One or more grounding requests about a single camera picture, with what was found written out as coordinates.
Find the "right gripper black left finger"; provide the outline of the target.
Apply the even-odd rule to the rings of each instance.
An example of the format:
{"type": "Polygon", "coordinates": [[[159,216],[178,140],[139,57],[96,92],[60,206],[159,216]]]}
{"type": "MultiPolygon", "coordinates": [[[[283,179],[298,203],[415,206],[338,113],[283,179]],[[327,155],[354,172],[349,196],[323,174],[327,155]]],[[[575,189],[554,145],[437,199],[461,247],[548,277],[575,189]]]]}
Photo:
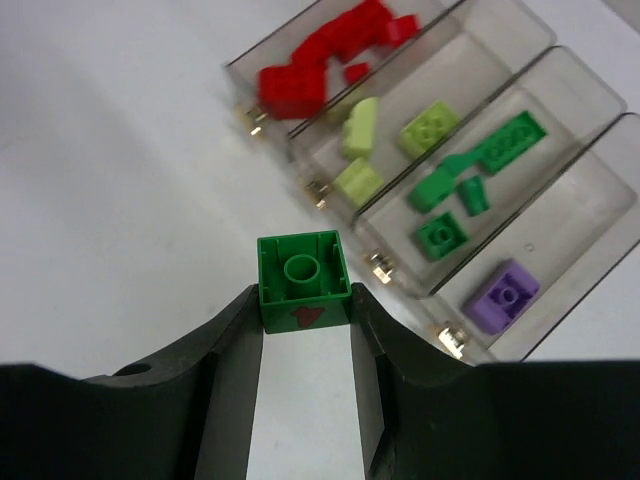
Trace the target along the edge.
{"type": "Polygon", "coordinates": [[[111,375],[1,369],[5,479],[243,479],[263,350],[258,289],[111,375]]]}

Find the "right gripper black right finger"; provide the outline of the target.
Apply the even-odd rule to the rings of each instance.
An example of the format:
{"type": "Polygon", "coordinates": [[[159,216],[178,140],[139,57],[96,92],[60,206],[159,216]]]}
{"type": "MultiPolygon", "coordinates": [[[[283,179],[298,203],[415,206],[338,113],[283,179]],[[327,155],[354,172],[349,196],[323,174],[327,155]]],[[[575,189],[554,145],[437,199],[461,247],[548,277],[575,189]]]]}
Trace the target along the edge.
{"type": "Polygon", "coordinates": [[[470,366],[352,287],[351,350],[369,479],[635,479],[635,361],[470,366]]]}

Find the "purple curved lego brick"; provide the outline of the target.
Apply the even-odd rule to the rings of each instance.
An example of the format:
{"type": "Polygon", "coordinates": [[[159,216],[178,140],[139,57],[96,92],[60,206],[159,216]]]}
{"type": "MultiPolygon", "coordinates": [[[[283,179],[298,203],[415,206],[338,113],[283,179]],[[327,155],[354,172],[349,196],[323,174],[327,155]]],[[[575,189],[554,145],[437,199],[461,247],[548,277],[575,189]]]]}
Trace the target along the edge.
{"type": "Polygon", "coordinates": [[[466,300],[462,312],[485,334],[497,335],[529,308],[540,288],[524,266],[508,259],[466,300]]]}

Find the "dark green square lego brick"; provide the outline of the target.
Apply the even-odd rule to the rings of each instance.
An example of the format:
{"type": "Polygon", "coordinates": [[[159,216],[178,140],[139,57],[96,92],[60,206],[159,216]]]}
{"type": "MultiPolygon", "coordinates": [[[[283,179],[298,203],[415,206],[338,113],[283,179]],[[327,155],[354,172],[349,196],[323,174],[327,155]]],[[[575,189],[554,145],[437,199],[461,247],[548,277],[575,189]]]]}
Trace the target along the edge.
{"type": "Polygon", "coordinates": [[[261,237],[257,258],[266,333],[350,323],[352,288],[338,231],[261,237]]]}

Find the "dark green lego cluster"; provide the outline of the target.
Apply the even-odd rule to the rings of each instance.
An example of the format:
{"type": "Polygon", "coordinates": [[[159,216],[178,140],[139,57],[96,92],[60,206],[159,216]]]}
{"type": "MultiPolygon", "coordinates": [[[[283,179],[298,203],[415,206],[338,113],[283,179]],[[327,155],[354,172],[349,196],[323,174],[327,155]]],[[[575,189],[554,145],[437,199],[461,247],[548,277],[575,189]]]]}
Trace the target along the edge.
{"type": "Polygon", "coordinates": [[[416,230],[415,239],[430,260],[444,260],[469,240],[452,211],[456,202],[468,217],[490,209],[485,181],[480,174],[468,172],[482,159],[479,150],[448,155],[408,194],[409,205],[416,212],[429,215],[416,230]]]}

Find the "light green 2x3 lego brick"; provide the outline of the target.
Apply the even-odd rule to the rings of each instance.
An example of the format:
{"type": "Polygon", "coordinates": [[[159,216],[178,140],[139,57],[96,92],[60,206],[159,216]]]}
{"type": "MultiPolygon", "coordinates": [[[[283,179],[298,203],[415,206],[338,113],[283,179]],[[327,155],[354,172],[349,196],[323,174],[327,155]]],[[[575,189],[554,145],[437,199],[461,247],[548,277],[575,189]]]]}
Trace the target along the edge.
{"type": "Polygon", "coordinates": [[[459,116],[446,102],[436,101],[400,130],[398,145],[410,158],[417,159],[431,150],[459,121],[459,116]]]}

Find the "green 2x4 lego brick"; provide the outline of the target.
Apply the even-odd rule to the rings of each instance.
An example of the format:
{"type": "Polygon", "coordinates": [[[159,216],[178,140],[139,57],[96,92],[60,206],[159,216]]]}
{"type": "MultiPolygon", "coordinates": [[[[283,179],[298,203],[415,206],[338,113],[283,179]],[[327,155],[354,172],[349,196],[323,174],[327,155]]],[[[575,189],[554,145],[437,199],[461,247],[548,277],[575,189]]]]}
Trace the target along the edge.
{"type": "Polygon", "coordinates": [[[546,136],[547,131],[528,110],[524,110],[477,145],[481,153],[479,164],[488,174],[495,175],[546,136]]]}

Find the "red lego brick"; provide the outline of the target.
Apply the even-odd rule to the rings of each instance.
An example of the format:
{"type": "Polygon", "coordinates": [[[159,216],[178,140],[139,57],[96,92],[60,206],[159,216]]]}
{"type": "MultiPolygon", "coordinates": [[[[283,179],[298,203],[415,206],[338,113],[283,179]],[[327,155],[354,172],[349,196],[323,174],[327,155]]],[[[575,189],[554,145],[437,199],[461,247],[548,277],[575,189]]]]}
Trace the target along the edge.
{"type": "Polygon", "coordinates": [[[398,16],[382,1],[361,1],[311,33],[287,64],[257,74],[257,100],[277,120],[307,119],[329,98],[330,61],[344,67],[373,47],[396,49],[419,31],[416,14],[398,16]]]}

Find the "small red lego wedge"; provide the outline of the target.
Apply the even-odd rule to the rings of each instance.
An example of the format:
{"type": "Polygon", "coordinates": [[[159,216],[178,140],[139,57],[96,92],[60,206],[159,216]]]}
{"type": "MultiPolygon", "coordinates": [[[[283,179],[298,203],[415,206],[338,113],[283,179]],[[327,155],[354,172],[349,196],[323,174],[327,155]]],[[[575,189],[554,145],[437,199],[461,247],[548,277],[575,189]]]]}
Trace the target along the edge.
{"type": "Polygon", "coordinates": [[[348,86],[358,83],[370,71],[367,62],[349,64],[343,68],[343,78],[348,86]]]}

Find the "light green square lego brick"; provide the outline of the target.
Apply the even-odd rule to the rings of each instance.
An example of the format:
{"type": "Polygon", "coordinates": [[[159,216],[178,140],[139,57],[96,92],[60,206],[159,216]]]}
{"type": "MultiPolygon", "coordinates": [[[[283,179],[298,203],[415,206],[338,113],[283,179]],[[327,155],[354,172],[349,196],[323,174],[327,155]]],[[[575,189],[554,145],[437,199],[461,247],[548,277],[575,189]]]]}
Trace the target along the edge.
{"type": "Polygon", "coordinates": [[[366,159],[358,158],[335,178],[333,185],[360,207],[384,185],[384,180],[366,159]]]}

